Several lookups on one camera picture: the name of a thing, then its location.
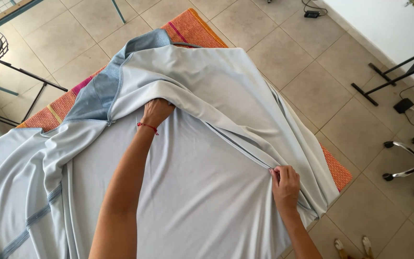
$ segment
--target orange woven mat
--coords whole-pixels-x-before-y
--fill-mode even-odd
[[[173,42],[186,42],[202,47],[228,47],[192,8],[187,9],[161,28],[167,31]],[[28,118],[17,128],[43,128],[44,131],[50,131],[58,127],[73,107],[79,91],[103,68]],[[336,187],[341,191],[352,179],[352,175],[323,146],[322,150]]]

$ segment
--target baseboard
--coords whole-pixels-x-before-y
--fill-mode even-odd
[[[356,28],[354,28],[348,21],[346,21],[341,15],[339,15],[335,10],[331,9],[323,0],[311,1],[312,4],[325,8],[328,10],[328,16],[334,20],[339,26],[345,29],[349,35],[351,35],[356,41],[358,41],[365,49],[367,49],[373,56],[375,56],[380,62],[383,63],[387,68],[392,68],[397,65],[393,62],[386,54],[384,54],[375,44],[371,43],[362,33],[360,33]],[[398,68],[391,74],[394,74],[396,77],[405,74],[403,68]],[[406,85],[413,86],[414,79],[412,77],[407,77],[402,80]]]

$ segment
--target left hand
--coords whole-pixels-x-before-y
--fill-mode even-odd
[[[175,109],[175,105],[169,104],[166,99],[156,98],[145,104],[143,124],[157,128]]]

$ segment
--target yellow stripe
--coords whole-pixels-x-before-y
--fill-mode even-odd
[[[52,115],[54,115],[54,117],[57,119],[58,123],[62,123],[62,119],[60,118],[60,116],[54,111],[54,109],[52,109],[51,105],[48,105],[47,108],[51,111]]]

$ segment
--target garment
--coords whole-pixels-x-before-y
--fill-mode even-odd
[[[317,139],[244,50],[176,47],[155,30],[112,58],[59,127],[0,138],[1,258],[88,256],[108,181],[154,98],[177,109],[146,163],[138,258],[278,257],[290,241],[272,201],[277,165],[300,174],[306,225],[339,195]]]

